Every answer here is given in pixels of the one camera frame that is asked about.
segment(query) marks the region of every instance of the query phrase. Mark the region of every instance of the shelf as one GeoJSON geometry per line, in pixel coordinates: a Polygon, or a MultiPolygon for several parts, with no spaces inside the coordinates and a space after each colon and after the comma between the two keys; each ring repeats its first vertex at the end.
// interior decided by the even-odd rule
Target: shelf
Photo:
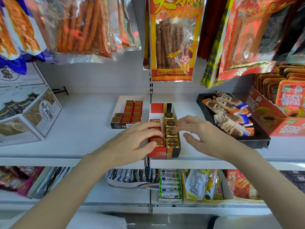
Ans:
{"type": "MultiPolygon", "coordinates": [[[[0,210],[29,210],[36,202],[37,199],[0,190],[0,210]]],[[[111,188],[103,176],[90,191],[79,211],[148,213],[149,204],[149,190],[111,188]]]]}
{"type": "MultiPolygon", "coordinates": [[[[0,165],[75,166],[82,156],[93,152],[122,131],[111,129],[110,126],[119,96],[120,94],[58,94],[56,97],[63,111],[46,140],[1,147],[0,165]]],[[[143,96],[143,120],[147,121],[150,95],[143,96]]],[[[122,168],[144,169],[144,159],[122,168]]]]}
{"type": "MultiPolygon", "coordinates": [[[[186,115],[205,119],[196,103],[197,94],[153,94],[152,103],[172,103],[177,118],[186,115]]],[[[150,159],[151,168],[163,169],[235,169],[228,162],[212,158],[195,150],[181,132],[181,152],[178,158],[150,159]]],[[[305,170],[304,137],[271,137],[269,148],[259,149],[264,158],[278,170],[305,170]]]]}
{"type": "Polygon", "coordinates": [[[230,203],[225,205],[185,205],[158,202],[158,192],[151,191],[153,214],[206,214],[219,216],[271,214],[265,204],[230,203]]]}

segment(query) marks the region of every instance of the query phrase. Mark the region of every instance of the cartoon character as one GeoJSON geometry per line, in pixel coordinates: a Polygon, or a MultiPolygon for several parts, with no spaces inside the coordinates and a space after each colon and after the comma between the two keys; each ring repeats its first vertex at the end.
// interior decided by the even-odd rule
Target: cartoon character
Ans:
{"type": "Polygon", "coordinates": [[[177,63],[178,66],[184,70],[184,73],[186,75],[189,74],[190,71],[189,62],[191,61],[192,57],[193,57],[193,52],[191,52],[189,48],[181,49],[181,54],[175,57],[175,63],[177,63]]]}

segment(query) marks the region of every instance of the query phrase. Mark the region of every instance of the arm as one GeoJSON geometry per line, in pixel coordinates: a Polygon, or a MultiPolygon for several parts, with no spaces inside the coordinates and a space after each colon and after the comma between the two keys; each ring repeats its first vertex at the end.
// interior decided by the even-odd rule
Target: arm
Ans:
{"type": "Polygon", "coordinates": [[[200,141],[188,133],[183,136],[199,152],[230,162],[242,172],[283,228],[304,227],[305,195],[259,152],[199,117],[186,116],[179,119],[173,133],[179,131],[197,134],[200,141]]]}
{"type": "Polygon", "coordinates": [[[155,148],[155,141],[138,148],[148,137],[163,136],[160,131],[151,127],[160,127],[160,123],[136,123],[93,153],[85,155],[77,166],[11,229],[66,228],[90,190],[107,170],[138,161],[155,148]]]}

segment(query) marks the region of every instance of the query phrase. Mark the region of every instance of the black box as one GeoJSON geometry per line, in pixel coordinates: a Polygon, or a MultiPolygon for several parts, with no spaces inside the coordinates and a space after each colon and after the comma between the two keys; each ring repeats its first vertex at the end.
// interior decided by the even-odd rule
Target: black box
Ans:
{"type": "MultiPolygon", "coordinates": [[[[206,120],[218,127],[218,125],[215,123],[215,120],[214,120],[215,113],[202,102],[204,99],[208,99],[208,98],[213,99],[213,96],[216,96],[216,94],[214,94],[214,93],[199,94],[196,102],[199,105],[199,107],[201,108],[206,120]]],[[[249,119],[250,119],[250,121],[253,122],[253,127],[255,130],[254,136],[240,136],[240,137],[235,137],[235,139],[252,149],[262,149],[264,147],[268,148],[271,138],[259,126],[259,124],[256,123],[252,119],[251,116],[249,117],[249,119]]]]}

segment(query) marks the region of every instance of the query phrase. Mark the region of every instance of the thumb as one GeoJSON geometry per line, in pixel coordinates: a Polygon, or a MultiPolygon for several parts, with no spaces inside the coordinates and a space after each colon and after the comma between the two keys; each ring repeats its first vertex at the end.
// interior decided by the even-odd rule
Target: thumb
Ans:
{"type": "Polygon", "coordinates": [[[141,158],[145,157],[147,154],[149,154],[153,149],[157,146],[156,141],[149,142],[146,146],[144,146],[141,149],[137,149],[137,153],[141,158]]]}
{"type": "Polygon", "coordinates": [[[183,136],[184,136],[186,142],[189,143],[191,146],[193,146],[197,151],[201,152],[203,150],[203,146],[204,146],[203,142],[195,139],[189,133],[184,133],[183,136]]]}

